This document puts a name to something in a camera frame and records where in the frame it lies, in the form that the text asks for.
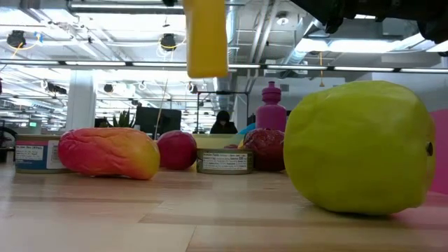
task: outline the fake fruit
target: fake fruit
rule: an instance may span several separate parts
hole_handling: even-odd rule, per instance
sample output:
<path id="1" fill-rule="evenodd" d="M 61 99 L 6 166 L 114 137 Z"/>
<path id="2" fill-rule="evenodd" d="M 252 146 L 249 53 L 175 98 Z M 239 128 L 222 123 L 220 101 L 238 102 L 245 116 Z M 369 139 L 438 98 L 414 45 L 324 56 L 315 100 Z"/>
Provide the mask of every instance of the fake fruit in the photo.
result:
<path id="1" fill-rule="evenodd" d="M 306 96 L 286 126 L 286 171 L 324 209 L 384 215 L 418 207 L 434 173 L 434 124 L 406 87 L 353 82 Z"/>
<path id="2" fill-rule="evenodd" d="M 88 176 L 150 179 L 160 163 L 157 144 L 130 128 L 71 130 L 62 135 L 58 154 L 65 167 Z"/>
<path id="3" fill-rule="evenodd" d="M 254 167 L 259 171 L 279 172 L 283 162 L 284 133 L 279 130 L 255 129 L 244 138 L 244 148 L 254 154 Z"/>
<path id="4" fill-rule="evenodd" d="M 196 140 L 189 133 L 174 130 L 164 133 L 158 140 L 160 166 L 184 170 L 192 166 L 197 159 Z"/>

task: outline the table surface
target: table surface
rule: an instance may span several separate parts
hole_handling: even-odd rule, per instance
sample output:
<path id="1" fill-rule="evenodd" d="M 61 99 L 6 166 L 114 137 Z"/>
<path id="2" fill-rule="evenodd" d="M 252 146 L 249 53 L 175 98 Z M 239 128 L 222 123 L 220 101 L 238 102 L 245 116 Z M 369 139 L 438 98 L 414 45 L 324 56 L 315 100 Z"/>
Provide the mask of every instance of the table surface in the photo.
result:
<path id="1" fill-rule="evenodd" d="M 151 181 L 0 166 L 1 252 L 448 251 L 448 195 L 385 218 L 329 213 L 285 174 Z"/>

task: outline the pink water bottle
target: pink water bottle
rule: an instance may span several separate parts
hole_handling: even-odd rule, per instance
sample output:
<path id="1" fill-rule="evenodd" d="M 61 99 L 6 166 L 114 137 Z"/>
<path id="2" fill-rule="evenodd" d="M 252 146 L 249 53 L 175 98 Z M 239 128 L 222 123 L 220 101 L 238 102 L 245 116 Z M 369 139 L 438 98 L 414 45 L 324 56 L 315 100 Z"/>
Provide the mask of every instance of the pink water bottle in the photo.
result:
<path id="1" fill-rule="evenodd" d="M 262 91 L 262 100 L 265 105 L 259 107 L 256 113 L 256 127 L 285 132 L 286 108 L 278 105 L 281 101 L 281 90 L 275 87 L 275 82 L 270 81 L 269 87 Z"/>

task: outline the tin can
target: tin can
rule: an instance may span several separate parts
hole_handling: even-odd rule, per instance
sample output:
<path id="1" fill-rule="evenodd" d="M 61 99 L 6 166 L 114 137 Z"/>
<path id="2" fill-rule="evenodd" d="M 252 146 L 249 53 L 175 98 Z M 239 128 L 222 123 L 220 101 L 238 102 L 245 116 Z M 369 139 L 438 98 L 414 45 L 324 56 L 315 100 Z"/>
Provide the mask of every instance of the tin can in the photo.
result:
<path id="1" fill-rule="evenodd" d="M 15 171 L 40 174 L 70 172 L 57 155 L 60 138 L 52 135 L 17 135 Z"/>
<path id="2" fill-rule="evenodd" d="M 205 174 L 250 174 L 253 152 L 246 149 L 199 149 L 197 172 Z"/>

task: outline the lime green fruit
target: lime green fruit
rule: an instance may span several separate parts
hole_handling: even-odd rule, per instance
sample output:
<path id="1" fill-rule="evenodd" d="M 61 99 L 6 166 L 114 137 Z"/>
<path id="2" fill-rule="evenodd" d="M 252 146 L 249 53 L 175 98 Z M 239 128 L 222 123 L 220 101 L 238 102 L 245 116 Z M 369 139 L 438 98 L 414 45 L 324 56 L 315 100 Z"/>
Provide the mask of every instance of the lime green fruit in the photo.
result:
<path id="1" fill-rule="evenodd" d="M 417 207 L 434 174 L 434 124 L 406 87 L 353 82 L 306 96 L 286 126 L 284 161 L 308 200 L 336 212 Z"/>

